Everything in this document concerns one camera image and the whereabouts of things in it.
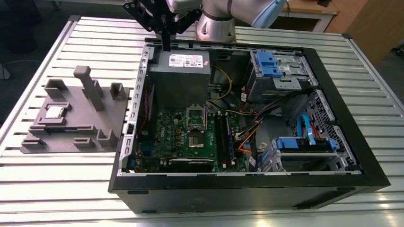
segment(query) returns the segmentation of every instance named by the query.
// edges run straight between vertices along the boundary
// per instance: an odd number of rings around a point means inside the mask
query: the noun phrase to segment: metal chassis frame
[[[160,40],[145,39],[148,43],[146,46],[158,46]],[[310,48],[301,47],[284,47],[284,46],[270,46],[270,45],[256,45],[256,44],[224,44],[216,42],[202,42],[198,41],[181,41],[176,40],[172,42],[172,48],[189,48],[193,49],[217,49],[217,45],[221,46],[224,50],[257,50],[261,48],[268,49],[284,49],[284,50],[300,50],[306,57],[308,65],[310,66],[312,72],[316,75],[316,79],[320,84],[325,99],[333,110],[336,117],[336,122],[340,125],[345,138],[349,141],[349,146],[354,152],[356,160],[361,165],[362,173],[361,175],[289,175],[289,176],[268,176],[268,175],[252,175],[248,180],[245,177],[237,177],[234,181],[228,176],[153,176],[146,175],[142,177],[133,176],[121,176],[118,174],[118,157],[120,152],[116,153],[112,176],[109,181],[108,191],[110,193],[118,193],[122,191],[130,190],[154,190],[154,189],[213,189],[213,188],[274,188],[274,187],[350,187],[360,188],[361,192],[373,192],[380,188],[390,185],[389,181],[384,175],[382,169],[377,163],[377,160],[372,154],[370,148],[366,144],[364,136],[360,132],[358,126],[353,120],[353,117],[349,113],[346,105],[342,101],[342,98],[338,94],[338,91],[333,85],[333,81],[328,75],[322,62],[320,61],[316,50]],[[321,207],[336,200],[340,200],[353,193],[357,193],[353,190],[350,193],[344,194],[342,196],[329,199],[320,205],[314,206]]]

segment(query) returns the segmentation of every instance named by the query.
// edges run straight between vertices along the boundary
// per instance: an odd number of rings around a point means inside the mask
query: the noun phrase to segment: slotted aluminum table surface
[[[78,85],[76,65],[92,68],[101,86],[133,87],[144,38],[133,20],[68,21],[0,130],[0,224],[72,226],[402,226],[402,105],[352,40],[337,34],[237,27],[238,43],[314,48],[392,186],[318,210],[133,214],[106,192],[113,153],[22,154],[21,140],[46,93],[48,79]],[[181,39],[193,39],[190,27]]]

